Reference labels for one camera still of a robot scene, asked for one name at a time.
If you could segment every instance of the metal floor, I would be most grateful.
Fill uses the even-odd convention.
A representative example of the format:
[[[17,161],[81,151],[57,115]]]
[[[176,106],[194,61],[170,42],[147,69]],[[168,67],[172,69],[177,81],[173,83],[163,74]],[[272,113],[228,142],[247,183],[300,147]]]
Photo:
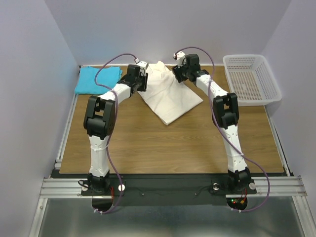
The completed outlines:
[[[262,202],[250,197],[248,207]],[[110,215],[93,213],[91,199],[50,198],[40,237],[301,237],[292,197],[270,197],[262,208],[236,213],[228,207],[121,207]]]

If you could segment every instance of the cable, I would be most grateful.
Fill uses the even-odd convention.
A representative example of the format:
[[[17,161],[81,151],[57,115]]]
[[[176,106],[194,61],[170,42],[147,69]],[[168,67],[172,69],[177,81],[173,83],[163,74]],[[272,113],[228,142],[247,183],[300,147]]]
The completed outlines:
[[[119,57],[121,57],[121,56],[124,56],[124,55],[130,55],[130,56],[134,57],[134,61],[138,60],[137,57],[136,57],[134,54],[131,54],[131,53],[122,53],[122,54],[120,54],[120,55],[118,55],[118,56],[112,58],[110,61],[106,62],[106,63],[98,70],[98,72],[95,74],[95,77],[94,77],[94,83],[95,83],[96,85],[102,86],[102,87],[104,87],[104,88],[107,88],[107,89],[110,90],[110,91],[113,93],[113,95],[115,96],[115,119],[114,119],[114,124],[115,124],[115,122],[117,121],[117,117],[118,117],[118,109],[119,109],[118,95],[116,94],[115,91],[112,90],[112,88],[110,88],[110,87],[108,87],[108,86],[106,86],[106,85],[103,85],[103,84],[99,84],[99,83],[97,82],[97,77],[98,77],[100,71],[101,71],[102,69],[104,69],[106,65],[108,65],[109,63],[111,63],[111,62],[114,61],[115,59],[117,59],[117,58],[119,58]],[[112,162],[112,160],[111,160],[110,153],[109,153],[109,143],[110,143],[111,137],[112,137],[112,134],[109,136],[109,139],[108,139],[108,141],[107,141],[106,152],[107,152],[107,155],[108,155],[108,158],[109,158],[109,162],[110,162],[110,164],[111,164],[111,166],[112,166],[112,168],[113,168],[115,174],[116,174],[117,177],[118,177],[119,185],[120,185],[121,187],[123,187],[123,182],[122,182],[122,179],[121,179],[121,177],[120,177],[120,174],[119,174],[118,170],[115,168],[115,166],[114,166],[114,164],[113,164],[113,162]],[[123,195],[123,190],[120,191],[118,200],[116,201],[116,203],[113,205],[113,207],[112,207],[111,209],[109,209],[109,210],[107,210],[107,211],[105,211],[105,212],[101,212],[101,211],[99,211],[99,210],[97,210],[97,209],[95,209],[94,211],[95,211],[95,212],[98,212],[98,213],[100,213],[100,214],[109,214],[109,213],[113,212],[113,211],[116,209],[116,207],[118,206],[118,204],[120,203],[120,200],[121,200],[121,198],[122,198],[122,195]]]
[[[88,189],[89,186],[86,185],[86,184],[83,184],[83,181],[84,181],[84,180],[82,180],[82,179],[78,180],[78,184],[79,184],[81,187],[84,187],[84,188]]]
[[[113,186],[110,187],[110,190],[111,190],[111,199],[112,199],[112,203],[114,201],[114,188]]]
[[[214,123],[215,123],[215,125],[216,125],[218,131],[221,133],[222,137],[228,142],[228,144],[229,144],[238,154],[241,155],[242,158],[244,158],[246,161],[248,161],[248,162],[250,162],[250,163],[253,163],[253,164],[255,164],[256,166],[258,166],[258,167],[261,169],[261,171],[264,173],[265,177],[267,178],[268,191],[267,191],[267,195],[266,195],[265,199],[262,201],[262,203],[260,203],[260,204],[259,204],[258,206],[256,206],[256,207],[251,208],[251,209],[248,209],[248,210],[243,210],[243,211],[241,211],[241,210],[236,210],[236,209],[235,209],[235,211],[239,211],[239,212],[250,212],[250,211],[254,211],[254,210],[258,209],[259,207],[261,207],[262,205],[264,205],[264,204],[267,202],[268,198],[269,198],[271,185],[270,185],[270,180],[269,180],[268,174],[266,173],[266,171],[264,170],[264,168],[263,168],[260,164],[258,164],[257,162],[255,162],[255,161],[253,161],[253,160],[247,158],[237,147],[235,147],[234,144],[231,143],[230,140],[228,140],[228,138],[225,136],[224,132],[220,129],[220,127],[219,127],[219,125],[218,125],[218,123],[217,123],[216,117],[215,117],[215,115],[214,115],[213,102],[211,101],[211,83],[212,83],[213,78],[214,78],[214,75],[215,75],[215,64],[214,64],[214,61],[213,61],[211,55],[209,55],[208,52],[206,52],[206,51],[205,51],[204,49],[202,49],[202,48],[194,47],[194,46],[182,48],[182,49],[178,50],[178,51],[176,52],[176,54],[177,54],[178,52],[180,52],[180,51],[182,51],[182,50],[184,50],[184,49],[188,49],[188,48],[195,48],[195,49],[201,50],[202,52],[206,53],[206,55],[209,57],[209,59],[210,59],[211,62],[212,62],[212,65],[213,65],[213,72],[212,72],[212,74],[211,74],[211,78],[210,78],[209,84],[208,84],[208,100],[209,100],[209,104],[210,104],[210,107],[211,107],[213,120],[214,120]]]
[[[242,196],[243,196],[243,191],[244,191],[244,190],[241,191],[241,196],[240,196],[240,198],[238,198],[237,200],[239,200],[239,199],[242,198]]]
[[[145,74],[146,74],[145,68],[140,68],[140,69],[143,71],[144,76],[145,76]]]
[[[245,201],[245,200],[246,200],[246,198],[247,198],[247,189],[245,189],[245,191],[246,191],[246,195],[245,195],[245,197],[243,198],[243,200],[242,200],[242,201]]]

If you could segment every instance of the bolt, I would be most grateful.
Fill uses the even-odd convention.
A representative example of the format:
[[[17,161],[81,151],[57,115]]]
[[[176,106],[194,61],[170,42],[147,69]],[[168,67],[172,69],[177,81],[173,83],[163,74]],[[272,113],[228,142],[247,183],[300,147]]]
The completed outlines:
[[[217,184],[217,183],[214,183],[213,184],[213,190],[215,190],[215,191],[218,191],[219,190],[219,184]]]
[[[250,188],[251,190],[255,190],[255,189],[256,189],[256,185],[255,185],[254,183],[250,183],[250,184],[249,184],[249,188]]]

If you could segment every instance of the white cloth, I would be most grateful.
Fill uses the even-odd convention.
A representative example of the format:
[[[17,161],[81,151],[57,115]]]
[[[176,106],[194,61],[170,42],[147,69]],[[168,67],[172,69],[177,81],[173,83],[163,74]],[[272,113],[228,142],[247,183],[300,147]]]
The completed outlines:
[[[147,73],[147,91],[139,94],[164,124],[171,124],[203,101],[183,82],[179,83],[163,62],[149,64]]]

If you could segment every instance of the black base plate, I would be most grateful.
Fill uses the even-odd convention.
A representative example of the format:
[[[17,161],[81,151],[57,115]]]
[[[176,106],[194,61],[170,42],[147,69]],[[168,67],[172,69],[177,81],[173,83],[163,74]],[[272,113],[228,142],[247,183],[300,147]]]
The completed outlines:
[[[227,205],[225,195],[238,194],[228,189],[228,174],[124,174],[125,190],[119,206]],[[110,174],[115,200],[119,196],[119,179]],[[219,190],[214,190],[214,183]],[[247,187],[248,194],[257,193]],[[83,196],[110,196],[111,191],[82,191]]]

